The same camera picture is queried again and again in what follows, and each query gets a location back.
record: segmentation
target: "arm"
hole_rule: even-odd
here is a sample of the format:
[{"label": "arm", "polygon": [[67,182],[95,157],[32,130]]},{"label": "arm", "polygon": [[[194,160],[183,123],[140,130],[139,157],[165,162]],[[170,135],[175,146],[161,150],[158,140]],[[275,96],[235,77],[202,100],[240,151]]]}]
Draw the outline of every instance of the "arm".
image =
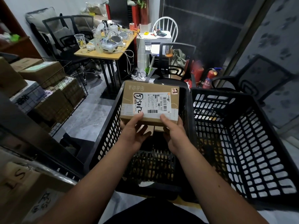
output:
[{"label": "arm", "polygon": [[178,125],[164,115],[161,115],[160,118],[169,128],[164,128],[167,132],[164,136],[168,141],[168,147],[179,159],[209,223],[267,223],[247,201],[219,176],[191,144],[180,118]]},{"label": "arm", "polygon": [[123,131],[107,155],[42,217],[39,224],[88,224],[103,214],[129,161],[151,135],[151,132],[144,134],[147,126],[136,133],[141,127],[136,123],[142,117],[143,113],[135,115],[126,126],[121,122]]}]

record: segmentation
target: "hand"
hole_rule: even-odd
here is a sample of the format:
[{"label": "hand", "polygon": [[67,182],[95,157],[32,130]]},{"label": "hand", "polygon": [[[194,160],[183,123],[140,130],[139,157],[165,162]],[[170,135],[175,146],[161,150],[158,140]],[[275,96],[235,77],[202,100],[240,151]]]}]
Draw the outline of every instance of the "hand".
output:
[{"label": "hand", "polygon": [[121,121],[122,133],[119,136],[118,142],[121,142],[124,146],[130,149],[133,154],[138,152],[144,140],[152,134],[150,131],[144,134],[147,125],[144,125],[137,133],[138,129],[141,127],[141,124],[137,124],[137,122],[142,118],[143,112],[140,112],[134,115],[126,125]]},{"label": "hand", "polygon": [[178,124],[175,124],[171,122],[164,114],[160,115],[160,119],[168,127],[163,128],[165,131],[164,138],[168,143],[168,148],[177,156],[181,148],[186,146],[186,143],[190,142],[186,135],[183,121],[181,117],[178,117]]}]

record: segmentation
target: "table top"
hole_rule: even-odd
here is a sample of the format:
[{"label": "table top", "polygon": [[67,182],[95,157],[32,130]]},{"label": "table top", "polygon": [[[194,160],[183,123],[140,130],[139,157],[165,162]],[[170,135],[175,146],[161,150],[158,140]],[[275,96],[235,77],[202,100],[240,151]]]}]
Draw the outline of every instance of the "table top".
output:
[{"label": "table top", "polygon": [[[137,36],[137,32],[134,32],[134,36],[129,41],[125,42],[126,46],[125,47],[119,46],[118,49],[122,51],[127,50],[128,46],[132,43],[132,41],[135,39],[136,36]],[[121,58],[123,53],[122,52],[121,53],[109,53],[109,52],[98,53],[96,50],[87,52],[87,49],[79,49],[77,52],[74,53],[74,55],[90,57],[90,58],[106,59],[106,60],[119,60],[119,58]]]}]

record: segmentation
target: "black pants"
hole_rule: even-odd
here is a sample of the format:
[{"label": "black pants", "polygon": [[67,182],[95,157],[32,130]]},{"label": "black pants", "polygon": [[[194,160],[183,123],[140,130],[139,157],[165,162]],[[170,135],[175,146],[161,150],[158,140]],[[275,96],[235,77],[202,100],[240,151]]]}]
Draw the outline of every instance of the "black pants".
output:
[{"label": "black pants", "polygon": [[110,223],[197,223],[204,222],[190,212],[175,206],[164,199],[148,198],[114,215],[105,224]]}]

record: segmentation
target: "wooden table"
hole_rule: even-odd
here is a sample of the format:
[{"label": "wooden table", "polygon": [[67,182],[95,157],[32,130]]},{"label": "wooden table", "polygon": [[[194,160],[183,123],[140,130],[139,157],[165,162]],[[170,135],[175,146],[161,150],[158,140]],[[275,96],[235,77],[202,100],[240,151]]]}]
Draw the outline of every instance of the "wooden table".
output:
[{"label": "wooden table", "polygon": [[[130,40],[125,41],[126,46],[125,47],[118,46],[118,50],[122,50],[122,51],[127,50],[129,45],[136,38],[137,34],[138,34],[137,32],[134,32],[134,36]],[[116,94],[118,93],[118,89],[117,89],[117,86],[116,86],[116,80],[115,80],[115,76],[114,76],[115,71],[114,71],[114,67],[113,67],[113,60],[115,60],[115,63],[116,63],[116,71],[117,71],[117,75],[118,75],[119,88],[120,88],[122,83],[121,83],[120,70],[119,70],[120,68],[118,66],[118,60],[123,55],[122,52],[120,52],[120,53],[108,53],[108,52],[99,53],[96,50],[93,50],[93,51],[89,52],[89,51],[87,51],[87,49],[80,49],[77,52],[75,52],[74,55],[105,60],[105,62],[107,64],[108,71],[109,71],[112,88],[115,89],[114,91],[115,91]],[[106,81],[106,84],[107,84],[108,92],[109,93],[114,93],[114,91],[112,91],[110,89],[110,85],[109,85],[109,82],[108,82],[108,79],[107,79],[104,64],[103,64],[102,61],[100,63],[101,63],[103,75],[104,75],[104,78],[105,78],[105,81]]]}]

